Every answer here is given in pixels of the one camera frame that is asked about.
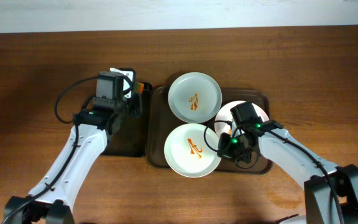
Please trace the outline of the orange green scrub sponge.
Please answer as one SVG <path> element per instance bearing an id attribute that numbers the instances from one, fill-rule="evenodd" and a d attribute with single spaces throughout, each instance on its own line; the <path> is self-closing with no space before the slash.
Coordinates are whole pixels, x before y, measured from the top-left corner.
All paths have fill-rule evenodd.
<path id="1" fill-rule="evenodd" d="M 141 83 L 141 82 L 135 82 L 132 91 L 133 91 L 134 93 L 137 93 L 137 94 L 140 94 L 140 95 L 141 95 L 142 92 L 143 92 L 143 90 L 144 90 L 144 84 Z"/>

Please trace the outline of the white plate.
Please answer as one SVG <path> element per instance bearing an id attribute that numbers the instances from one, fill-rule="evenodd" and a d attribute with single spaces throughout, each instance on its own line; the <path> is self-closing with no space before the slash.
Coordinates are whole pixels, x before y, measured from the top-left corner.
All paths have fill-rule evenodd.
<path id="1" fill-rule="evenodd" d="M 232 118 L 232 114 L 230 112 L 230 109 L 237 106 L 238 104 L 241 103 L 245 103 L 246 101 L 232 101 L 229 102 L 228 104 L 224 105 L 217 113 L 215 120 L 222 120 L 222 122 L 216 122 L 214 123 L 214 130 L 215 133 L 217 134 L 218 137 L 220 137 L 220 135 L 222 133 L 228 133 L 228 134 L 232 134 L 232 130 L 234 130 L 236 128 L 236 125 L 234 123 L 234 120 Z M 259 106 L 257 106 L 256 104 L 252 104 L 255 112 L 257 113 L 257 115 L 259 117 L 262 118 L 262 121 L 268 121 L 269 120 L 269 116 L 267 115 L 267 113 Z"/>
<path id="2" fill-rule="evenodd" d="M 189 177 L 204 177 L 221 162 L 217 155 L 219 138 L 202 124 L 188 123 L 175 128 L 166 138 L 164 156 L 176 173 Z"/>

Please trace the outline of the white plate front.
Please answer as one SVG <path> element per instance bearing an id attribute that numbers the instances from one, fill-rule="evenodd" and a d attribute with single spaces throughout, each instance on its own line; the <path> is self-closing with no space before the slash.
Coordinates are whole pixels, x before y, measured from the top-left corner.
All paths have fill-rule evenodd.
<path id="1" fill-rule="evenodd" d="M 219 138 L 202 124 L 188 123 L 175 128 L 166 138 L 164 156 L 176 173 L 189 177 L 204 177 L 221 162 L 217 155 Z"/>

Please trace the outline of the grey-white plate with sauce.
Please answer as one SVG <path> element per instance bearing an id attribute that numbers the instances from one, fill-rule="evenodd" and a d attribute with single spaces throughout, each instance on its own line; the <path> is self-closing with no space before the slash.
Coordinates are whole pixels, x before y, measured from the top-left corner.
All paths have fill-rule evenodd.
<path id="1" fill-rule="evenodd" d="M 190 72 L 178 77 L 168 89 L 168 105 L 172 113 L 186 123 L 203 123 L 221 108 L 223 94 L 211 76 Z"/>

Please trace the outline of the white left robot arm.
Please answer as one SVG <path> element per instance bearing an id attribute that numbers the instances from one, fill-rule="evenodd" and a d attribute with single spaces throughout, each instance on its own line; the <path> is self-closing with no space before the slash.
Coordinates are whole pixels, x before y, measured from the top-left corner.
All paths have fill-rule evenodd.
<path id="1" fill-rule="evenodd" d="M 93 79 L 96 92 L 69 121 L 73 127 L 61 153 L 26 197 L 9 199 L 3 223 L 74 223 L 75 200 L 90 168 L 124 120 L 141 116 L 144 86 L 135 70 L 110 68 Z"/>

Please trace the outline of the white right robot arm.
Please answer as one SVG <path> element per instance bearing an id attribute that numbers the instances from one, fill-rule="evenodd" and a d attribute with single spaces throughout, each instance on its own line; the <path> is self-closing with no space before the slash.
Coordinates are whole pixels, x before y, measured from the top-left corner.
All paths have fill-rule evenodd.
<path id="1" fill-rule="evenodd" d="M 262 121 L 251 102 L 230 109 L 231 133 L 222 133 L 217 155 L 240 165 L 264 157 L 283 169 L 304 191 L 305 215 L 281 223 L 358 223 L 358 167 L 339 166 L 299 143 L 282 124 Z"/>

